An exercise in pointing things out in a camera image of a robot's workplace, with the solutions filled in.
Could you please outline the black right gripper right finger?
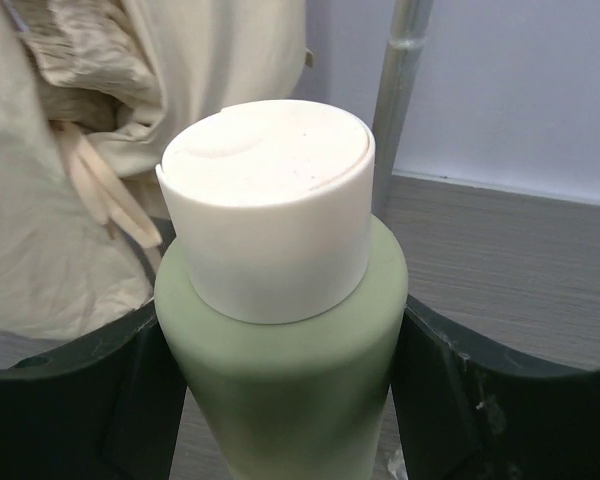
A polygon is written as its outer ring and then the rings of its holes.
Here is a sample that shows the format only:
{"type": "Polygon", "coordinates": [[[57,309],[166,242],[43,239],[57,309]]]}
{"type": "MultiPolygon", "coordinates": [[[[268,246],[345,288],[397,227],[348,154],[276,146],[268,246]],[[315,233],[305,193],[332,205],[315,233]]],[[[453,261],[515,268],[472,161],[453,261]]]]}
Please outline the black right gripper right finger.
{"type": "Polygon", "coordinates": [[[411,479],[600,479],[600,369],[512,349],[410,297],[391,389],[411,479]]]}

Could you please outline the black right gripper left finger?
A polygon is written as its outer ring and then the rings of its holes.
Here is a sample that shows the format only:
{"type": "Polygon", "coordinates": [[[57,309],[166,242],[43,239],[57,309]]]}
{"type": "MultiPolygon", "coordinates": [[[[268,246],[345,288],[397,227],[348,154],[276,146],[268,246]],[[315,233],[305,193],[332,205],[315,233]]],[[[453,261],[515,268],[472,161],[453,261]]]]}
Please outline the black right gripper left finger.
{"type": "Polygon", "coordinates": [[[166,479],[185,390],[152,303],[0,369],[0,479],[166,479]]]}

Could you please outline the cream lid green jar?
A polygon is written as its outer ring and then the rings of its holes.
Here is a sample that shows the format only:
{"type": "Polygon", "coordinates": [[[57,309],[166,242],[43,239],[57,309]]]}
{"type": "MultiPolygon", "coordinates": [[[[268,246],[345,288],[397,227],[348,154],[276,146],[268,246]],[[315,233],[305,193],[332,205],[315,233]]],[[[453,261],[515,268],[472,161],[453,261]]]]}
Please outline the cream lid green jar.
{"type": "Polygon", "coordinates": [[[168,346],[235,479],[368,479],[408,290],[371,212],[375,141],[340,108],[227,107],[156,175],[176,232],[168,346]]]}

